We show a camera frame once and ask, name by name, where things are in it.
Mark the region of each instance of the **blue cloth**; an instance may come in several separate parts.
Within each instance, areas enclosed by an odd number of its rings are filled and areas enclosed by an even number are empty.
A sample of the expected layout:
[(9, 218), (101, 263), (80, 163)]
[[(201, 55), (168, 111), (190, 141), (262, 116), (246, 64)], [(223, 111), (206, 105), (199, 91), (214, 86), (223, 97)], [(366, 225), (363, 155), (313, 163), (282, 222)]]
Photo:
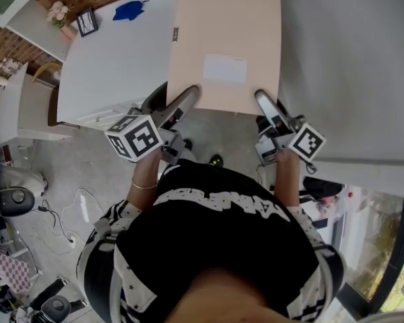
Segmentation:
[(115, 15), (112, 20), (123, 20), (123, 19), (128, 19), (128, 20), (134, 20), (136, 17), (143, 13), (144, 10), (143, 4), (146, 3), (148, 0), (145, 1), (130, 1), (128, 3), (125, 3), (124, 5), (121, 5), (115, 10)]

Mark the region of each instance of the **bracelet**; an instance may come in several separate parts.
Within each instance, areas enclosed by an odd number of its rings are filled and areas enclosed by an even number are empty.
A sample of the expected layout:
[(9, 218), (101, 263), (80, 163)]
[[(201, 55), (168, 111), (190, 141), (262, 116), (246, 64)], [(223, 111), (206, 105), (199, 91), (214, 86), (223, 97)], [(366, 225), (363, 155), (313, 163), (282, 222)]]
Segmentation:
[(142, 190), (147, 190), (147, 189), (153, 189), (157, 186), (157, 183), (154, 184), (153, 186), (138, 186), (136, 183), (134, 183), (134, 181), (132, 180), (132, 185), (135, 186), (138, 189), (142, 189)]

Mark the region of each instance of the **gray surface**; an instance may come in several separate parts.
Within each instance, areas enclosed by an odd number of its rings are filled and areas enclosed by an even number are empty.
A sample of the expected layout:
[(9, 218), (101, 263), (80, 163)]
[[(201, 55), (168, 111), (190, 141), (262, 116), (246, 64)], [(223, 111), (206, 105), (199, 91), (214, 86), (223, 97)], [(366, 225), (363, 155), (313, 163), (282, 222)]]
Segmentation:
[[(259, 162), (254, 151), (254, 144), (257, 141), (254, 116), (193, 110), (181, 125), (176, 126), (176, 129), (183, 137), (193, 140), (193, 152), (200, 162), (207, 162), (214, 153), (219, 153), (224, 157), (227, 168), (256, 178), (256, 166)], [(25, 152), (24, 156), (31, 159), (27, 153), (29, 152)], [(27, 166), (30, 163), (28, 159), (24, 159)], [(94, 129), (81, 129), (75, 137), (62, 141), (38, 141), (32, 166), (33, 170), (42, 172), (48, 180), (49, 189), (44, 198), (48, 200), (51, 209), (58, 214), (61, 214), (63, 207), (73, 202), (78, 188), (92, 193), (105, 212), (113, 203), (125, 198), (134, 167), (116, 155), (103, 132)], [(76, 213), (70, 210), (66, 209), (63, 218), (65, 230), (74, 229), (81, 236), (86, 236), (92, 227), (82, 218), (78, 218), (78, 215), (74, 215), (74, 220), (66, 224), (66, 221), (69, 221), (67, 214)], [(88, 204), (88, 210), (89, 213), (100, 214), (96, 205)], [(52, 228), (53, 219), (50, 215), (43, 213), (42, 216)], [(82, 298), (77, 286), (75, 266), (83, 242), (77, 238), (75, 249), (71, 249), (64, 237), (52, 236), (42, 217), (37, 213), (16, 217), (12, 221), (32, 250), (36, 265), (44, 273), (27, 301), (35, 298), (58, 275), (71, 281), (70, 285), (60, 292), (61, 295), (70, 301)], [(53, 231), (59, 235), (59, 226), (57, 225)], [(57, 254), (71, 252), (57, 256), (46, 244)], [(90, 309), (88, 307), (70, 315), (66, 322), (78, 318)], [(91, 311), (75, 322), (101, 321), (96, 313)]]

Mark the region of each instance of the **forearm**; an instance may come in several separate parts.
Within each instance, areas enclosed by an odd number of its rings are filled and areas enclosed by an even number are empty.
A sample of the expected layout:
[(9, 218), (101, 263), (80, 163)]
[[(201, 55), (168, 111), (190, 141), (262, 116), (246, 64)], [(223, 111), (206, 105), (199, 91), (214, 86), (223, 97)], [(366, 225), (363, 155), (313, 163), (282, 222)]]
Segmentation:
[(161, 149), (158, 149), (139, 160), (136, 165), (127, 200), (138, 209), (144, 210), (152, 206), (155, 201), (157, 176), (161, 158), (162, 152)]
[(295, 153), (283, 154), (277, 158), (276, 166), (274, 196), (286, 207), (299, 206), (299, 157)]

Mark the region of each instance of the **white label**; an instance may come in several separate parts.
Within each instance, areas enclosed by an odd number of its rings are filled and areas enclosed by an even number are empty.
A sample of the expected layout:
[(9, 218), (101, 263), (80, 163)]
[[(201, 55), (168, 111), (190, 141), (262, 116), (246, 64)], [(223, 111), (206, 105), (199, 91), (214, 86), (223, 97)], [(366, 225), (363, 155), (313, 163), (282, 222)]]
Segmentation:
[(206, 54), (203, 63), (203, 78), (245, 83), (247, 60), (225, 55)]

